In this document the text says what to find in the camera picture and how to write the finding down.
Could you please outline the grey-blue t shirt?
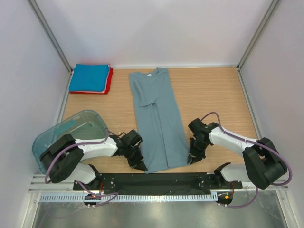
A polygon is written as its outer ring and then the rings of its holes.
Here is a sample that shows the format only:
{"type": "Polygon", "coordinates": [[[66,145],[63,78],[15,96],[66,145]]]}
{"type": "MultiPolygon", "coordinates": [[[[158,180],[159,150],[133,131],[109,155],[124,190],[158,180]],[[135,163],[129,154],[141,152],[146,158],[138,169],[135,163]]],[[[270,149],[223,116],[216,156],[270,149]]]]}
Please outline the grey-blue t shirt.
{"type": "Polygon", "coordinates": [[[129,81],[146,173],[187,166],[189,145],[169,71],[134,72],[129,81]]]}

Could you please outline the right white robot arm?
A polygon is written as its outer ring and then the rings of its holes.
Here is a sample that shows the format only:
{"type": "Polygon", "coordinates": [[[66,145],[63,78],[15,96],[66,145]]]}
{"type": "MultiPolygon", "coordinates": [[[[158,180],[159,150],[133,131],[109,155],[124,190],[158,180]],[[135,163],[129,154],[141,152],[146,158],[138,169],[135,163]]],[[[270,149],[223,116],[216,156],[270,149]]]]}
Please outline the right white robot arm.
{"type": "Polygon", "coordinates": [[[188,127],[193,133],[188,163],[194,164],[204,159],[207,147],[212,145],[222,146],[243,158],[243,164],[226,162],[215,169],[214,183],[219,188],[225,188],[233,181],[249,181],[264,190],[288,171],[268,138],[245,138],[233,134],[218,123],[206,125],[199,118],[191,121],[188,127]]]}

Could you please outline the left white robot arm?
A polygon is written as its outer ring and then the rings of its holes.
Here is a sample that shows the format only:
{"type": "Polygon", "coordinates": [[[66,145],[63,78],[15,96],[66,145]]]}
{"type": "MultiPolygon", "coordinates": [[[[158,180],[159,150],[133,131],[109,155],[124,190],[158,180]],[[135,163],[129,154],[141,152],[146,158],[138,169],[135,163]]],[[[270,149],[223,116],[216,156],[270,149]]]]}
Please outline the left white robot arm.
{"type": "Polygon", "coordinates": [[[105,138],[91,140],[76,139],[71,134],[65,134],[40,155],[40,162],[46,169],[45,183],[73,180],[90,190],[96,190],[101,183],[97,169],[82,163],[96,157],[123,156],[132,169],[147,171],[140,150],[142,142],[142,137],[134,129],[120,135],[107,130],[105,138]]]}

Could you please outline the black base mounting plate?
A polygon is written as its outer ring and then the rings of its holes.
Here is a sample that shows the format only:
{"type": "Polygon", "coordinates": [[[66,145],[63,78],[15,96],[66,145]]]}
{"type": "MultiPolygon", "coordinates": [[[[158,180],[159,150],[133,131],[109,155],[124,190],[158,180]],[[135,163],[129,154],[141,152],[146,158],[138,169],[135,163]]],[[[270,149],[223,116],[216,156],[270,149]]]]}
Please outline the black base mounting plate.
{"type": "Polygon", "coordinates": [[[120,195],[203,195],[210,190],[241,189],[238,181],[227,182],[214,173],[104,173],[92,184],[85,185],[90,190],[100,190],[105,194],[117,192],[120,195]]]}

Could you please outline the translucent teal plastic basket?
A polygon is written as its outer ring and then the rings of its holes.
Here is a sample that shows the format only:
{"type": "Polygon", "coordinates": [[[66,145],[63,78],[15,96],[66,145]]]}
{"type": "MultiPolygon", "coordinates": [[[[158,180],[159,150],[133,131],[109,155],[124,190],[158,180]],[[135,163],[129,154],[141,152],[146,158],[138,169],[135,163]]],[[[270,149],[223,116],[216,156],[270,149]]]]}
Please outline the translucent teal plastic basket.
{"type": "Polygon", "coordinates": [[[42,174],[46,173],[41,154],[65,134],[75,139],[91,140],[106,137],[108,127],[101,116],[93,110],[83,110],[41,133],[33,142],[32,153],[42,174]]]}

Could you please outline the folded red t shirt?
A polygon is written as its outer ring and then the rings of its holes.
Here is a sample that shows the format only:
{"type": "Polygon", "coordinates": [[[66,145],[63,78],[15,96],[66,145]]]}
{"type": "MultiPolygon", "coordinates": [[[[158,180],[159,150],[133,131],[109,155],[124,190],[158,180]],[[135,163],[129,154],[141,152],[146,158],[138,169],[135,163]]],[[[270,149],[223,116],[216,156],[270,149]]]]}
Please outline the folded red t shirt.
{"type": "Polygon", "coordinates": [[[112,77],[113,77],[113,68],[110,67],[107,79],[106,79],[106,84],[105,84],[105,89],[103,91],[97,92],[97,91],[69,91],[70,94],[101,94],[101,95],[107,95],[110,91],[111,87],[111,82],[112,82],[112,77]]]}

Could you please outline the folded blue t shirt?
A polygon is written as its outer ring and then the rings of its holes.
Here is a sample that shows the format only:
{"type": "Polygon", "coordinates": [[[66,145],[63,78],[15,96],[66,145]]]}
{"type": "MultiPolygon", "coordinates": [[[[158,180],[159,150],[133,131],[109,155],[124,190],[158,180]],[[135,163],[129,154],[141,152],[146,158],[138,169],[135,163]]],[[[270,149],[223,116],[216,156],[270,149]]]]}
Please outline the folded blue t shirt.
{"type": "Polygon", "coordinates": [[[76,64],[69,85],[69,92],[105,92],[110,65],[86,65],[76,64]]]}

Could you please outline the right aluminium frame post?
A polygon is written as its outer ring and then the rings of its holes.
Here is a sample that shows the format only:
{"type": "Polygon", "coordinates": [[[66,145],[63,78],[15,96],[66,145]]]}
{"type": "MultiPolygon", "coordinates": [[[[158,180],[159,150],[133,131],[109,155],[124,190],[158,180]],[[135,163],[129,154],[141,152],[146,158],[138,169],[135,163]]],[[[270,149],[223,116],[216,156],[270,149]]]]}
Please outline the right aluminium frame post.
{"type": "Polygon", "coordinates": [[[266,27],[268,26],[268,23],[270,22],[271,18],[275,14],[277,8],[279,7],[281,0],[272,0],[270,2],[270,5],[268,6],[266,12],[264,13],[257,29],[255,30],[249,44],[247,45],[247,48],[245,49],[244,54],[242,55],[239,64],[237,65],[237,71],[240,71],[243,65],[245,64],[246,60],[250,56],[253,48],[261,38],[263,32],[265,31],[266,27]]]}

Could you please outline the aluminium frame post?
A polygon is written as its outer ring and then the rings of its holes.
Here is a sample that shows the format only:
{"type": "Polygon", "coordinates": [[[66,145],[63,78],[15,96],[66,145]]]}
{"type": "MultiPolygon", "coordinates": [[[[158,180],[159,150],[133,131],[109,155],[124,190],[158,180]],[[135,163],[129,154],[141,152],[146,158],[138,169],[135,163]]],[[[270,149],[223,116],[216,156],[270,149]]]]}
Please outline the aluminium frame post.
{"type": "Polygon", "coordinates": [[[27,0],[28,4],[32,8],[35,16],[37,17],[39,23],[41,24],[43,30],[45,31],[47,37],[49,38],[52,46],[54,47],[55,51],[57,52],[58,56],[60,57],[62,63],[64,64],[65,68],[67,69],[68,73],[72,74],[72,67],[70,63],[68,62],[62,48],[60,47],[60,44],[58,43],[51,27],[49,26],[42,10],[40,9],[38,3],[36,0],[27,0]]]}
{"type": "Polygon", "coordinates": [[[265,31],[266,27],[268,26],[268,23],[270,22],[271,18],[275,14],[277,8],[279,7],[281,0],[272,0],[270,2],[270,5],[268,6],[266,12],[264,13],[257,29],[255,30],[249,44],[247,45],[247,48],[245,49],[244,54],[242,55],[239,64],[237,65],[237,71],[240,71],[243,65],[245,64],[246,60],[250,56],[253,48],[261,38],[263,32],[265,31]]]}

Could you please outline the left aluminium frame post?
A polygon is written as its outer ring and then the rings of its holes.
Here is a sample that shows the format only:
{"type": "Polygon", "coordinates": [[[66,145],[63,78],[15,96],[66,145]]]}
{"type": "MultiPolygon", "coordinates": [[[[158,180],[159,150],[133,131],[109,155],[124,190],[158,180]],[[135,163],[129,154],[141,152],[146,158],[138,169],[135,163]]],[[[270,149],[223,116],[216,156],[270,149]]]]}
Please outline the left aluminium frame post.
{"type": "Polygon", "coordinates": [[[58,56],[60,57],[62,63],[64,64],[65,68],[67,69],[68,73],[72,74],[72,67],[70,63],[68,62],[62,48],[60,47],[60,44],[58,43],[51,27],[49,26],[42,10],[40,9],[38,3],[36,0],[27,0],[28,4],[32,8],[35,16],[37,17],[39,23],[41,24],[43,30],[45,31],[47,37],[49,38],[52,46],[54,47],[55,51],[57,52],[58,56]]]}

